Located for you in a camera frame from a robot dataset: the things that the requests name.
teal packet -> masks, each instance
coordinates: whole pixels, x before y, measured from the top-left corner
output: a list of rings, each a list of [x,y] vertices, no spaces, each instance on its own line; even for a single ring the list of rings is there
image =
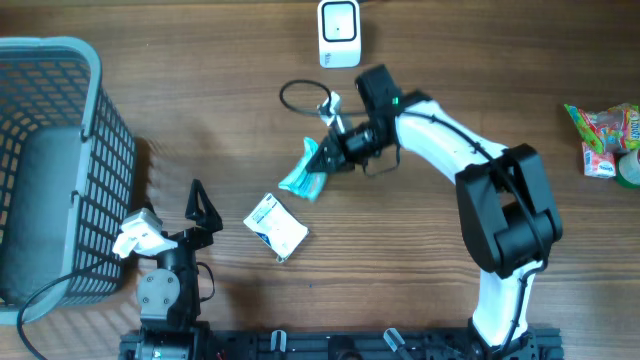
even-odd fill
[[[304,155],[300,161],[298,161],[293,171],[278,184],[278,187],[314,202],[316,198],[318,198],[318,195],[320,195],[324,183],[327,182],[326,173],[309,173],[305,169],[316,151],[318,151],[318,144],[313,141],[313,139],[305,137]]]

snack bag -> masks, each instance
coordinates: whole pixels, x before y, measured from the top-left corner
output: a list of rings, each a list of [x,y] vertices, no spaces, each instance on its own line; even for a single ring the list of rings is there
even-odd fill
[[[599,178],[616,176],[616,161],[612,153],[596,154],[586,143],[582,143],[582,159],[586,176]]]
[[[640,148],[638,106],[621,104],[607,111],[584,112],[565,104],[582,139],[598,154],[626,153]]]

plastic bag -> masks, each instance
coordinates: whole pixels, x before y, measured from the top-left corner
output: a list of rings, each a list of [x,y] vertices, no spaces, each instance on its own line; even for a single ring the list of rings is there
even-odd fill
[[[304,138],[304,155],[293,171],[278,184],[278,187],[314,202],[320,195],[324,183],[327,182],[326,173],[309,173],[305,169],[316,151],[318,151],[318,144],[311,138]]]
[[[621,104],[607,111],[585,112],[565,104],[582,139],[598,154],[626,153],[640,148],[638,106]]]

colorful candy package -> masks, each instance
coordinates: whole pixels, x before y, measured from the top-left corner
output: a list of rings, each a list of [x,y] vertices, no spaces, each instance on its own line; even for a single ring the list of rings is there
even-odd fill
[[[565,104],[582,139],[598,154],[626,153],[640,148],[638,106],[621,104],[607,111],[585,112]]]

robotic arm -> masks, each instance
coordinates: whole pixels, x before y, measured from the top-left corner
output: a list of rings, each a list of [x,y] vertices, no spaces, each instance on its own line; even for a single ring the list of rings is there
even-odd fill
[[[384,65],[360,75],[356,87],[369,121],[351,128],[332,93],[319,108],[331,128],[307,171],[343,172],[358,164],[366,173],[368,159],[392,145],[435,166],[456,186],[463,240],[481,268],[470,351],[478,359],[501,359],[526,346],[533,278],[562,236],[539,155],[526,144],[507,148],[483,139],[419,91],[403,94]],[[502,206],[501,191],[516,201]]]
[[[162,231],[151,204],[127,216],[114,252],[123,257],[133,250],[157,261],[158,268],[138,284],[140,331],[124,335],[120,360],[201,360],[214,359],[214,336],[206,321],[197,321],[200,303],[215,293],[200,297],[198,266],[211,281],[213,273],[196,262],[196,250],[213,244],[213,234],[222,230],[222,219],[199,180],[194,179],[185,218],[195,225],[173,235]]]

